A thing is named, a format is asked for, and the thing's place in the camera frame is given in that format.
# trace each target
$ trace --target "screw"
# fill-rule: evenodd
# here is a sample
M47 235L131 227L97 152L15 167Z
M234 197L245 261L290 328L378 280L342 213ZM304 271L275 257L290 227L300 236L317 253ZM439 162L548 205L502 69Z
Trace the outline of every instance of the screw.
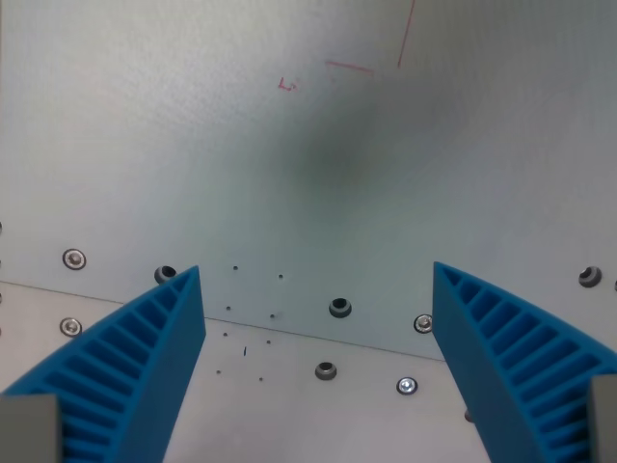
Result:
M81 270L86 266L86 256L78 249L67 249L62 254L62 261L71 270Z
M402 395L411 395L417 391L417 382L409 376L401 378L396 383L396 391Z
M81 323L76 318L64 318L60 322L60 332L69 338L74 338L81 334L81 331Z
M421 334L433 331L433 316L428 314L419 315L414 321L414 328Z

